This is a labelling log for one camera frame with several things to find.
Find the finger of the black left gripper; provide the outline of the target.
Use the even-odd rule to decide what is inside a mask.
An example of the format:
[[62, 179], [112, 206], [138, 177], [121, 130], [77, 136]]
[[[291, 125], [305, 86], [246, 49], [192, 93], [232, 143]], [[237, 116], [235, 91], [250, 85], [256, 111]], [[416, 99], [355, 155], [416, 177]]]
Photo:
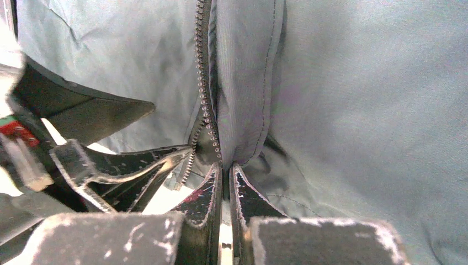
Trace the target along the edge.
[[88, 205], [105, 213], [142, 212], [169, 173], [194, 152], [190, 145], [109, 154], [76, 139], [50, 150], [64, 180]]
[[155, 105], [67, 81], [31, 58], [13, 94], [65, 139], [89, 145], [144, 118]]

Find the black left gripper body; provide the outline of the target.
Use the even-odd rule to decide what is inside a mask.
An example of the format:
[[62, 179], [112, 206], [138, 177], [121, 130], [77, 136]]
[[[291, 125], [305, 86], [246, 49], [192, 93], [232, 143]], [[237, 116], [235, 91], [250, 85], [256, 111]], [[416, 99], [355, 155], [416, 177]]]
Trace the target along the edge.
[[1, 168], [20, 191], [1, 193], [1, 252], [19, 253], [48, 216], [87, 210], [49, 154], [55, 142], [42, 119], [86, 102], [88, 89], [29, 62], [1, 65], [1, 91], [13, 111], [1, 119]]

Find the grey gradient hooded jacket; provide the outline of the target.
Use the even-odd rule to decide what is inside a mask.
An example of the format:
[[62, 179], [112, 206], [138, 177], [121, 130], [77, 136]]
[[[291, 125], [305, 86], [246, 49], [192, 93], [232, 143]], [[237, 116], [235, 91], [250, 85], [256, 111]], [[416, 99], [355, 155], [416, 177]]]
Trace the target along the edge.
[[467, 263], [466, 1], [18, 1], [25, 53], [152, 102], [101, 143], [199, 145], [290, 216], [381, 219]]

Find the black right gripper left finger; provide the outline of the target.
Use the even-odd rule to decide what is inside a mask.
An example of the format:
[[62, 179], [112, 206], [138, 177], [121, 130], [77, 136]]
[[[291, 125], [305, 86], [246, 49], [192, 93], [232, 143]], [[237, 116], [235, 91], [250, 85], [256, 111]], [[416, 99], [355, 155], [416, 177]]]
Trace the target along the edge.
[[218, 264], [220, 166], [163, 215], [47, 213], [7, 198], [7, 249], [20, 264]]

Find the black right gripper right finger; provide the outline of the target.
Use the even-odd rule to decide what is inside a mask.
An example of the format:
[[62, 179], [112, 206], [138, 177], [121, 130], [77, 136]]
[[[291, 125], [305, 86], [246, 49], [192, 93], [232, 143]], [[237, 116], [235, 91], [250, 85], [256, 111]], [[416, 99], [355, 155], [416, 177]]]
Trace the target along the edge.
[[408, 264], [395, 229], [380, 220], [291, 218], [230, 170], [234, 264]]

